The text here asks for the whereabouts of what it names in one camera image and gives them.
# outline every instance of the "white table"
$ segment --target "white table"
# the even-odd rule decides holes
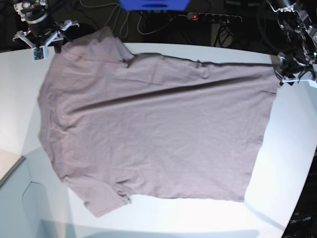
[[[268,55],[212,47],[135,43],[126,46],[134,54],[161,53],[201,62],[271,63]],[[300,83],[278,90],[245,204],[133,195],[131,205],[97,219],[58,180],[37,139],[40,114],[36,97],[52,56],[52,49],[49,59],[38,62],[31,61],[30,50],[0,54],[1,73],[5,75],[0,80],[0,136],[15,141],[8,143],[0,137],[0,150],[25,155],[31,181],[46,188],[45,206],[43,191],[33,191],[38,206],[47,210],[39,216],[53,222],[50,224],[59,236],[65,233],[65,223],[73,224],[72,233],[79,238],[113,230],[120,232],[109,237],[140,237],[134,232],[153,233],[144,237],[167,238],[282,236],[317,145],[317,89]]]

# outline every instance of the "blue object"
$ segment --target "blue object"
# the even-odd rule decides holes
[[[177,10],[183,11],[190,0],[120,0],[127,11]]]

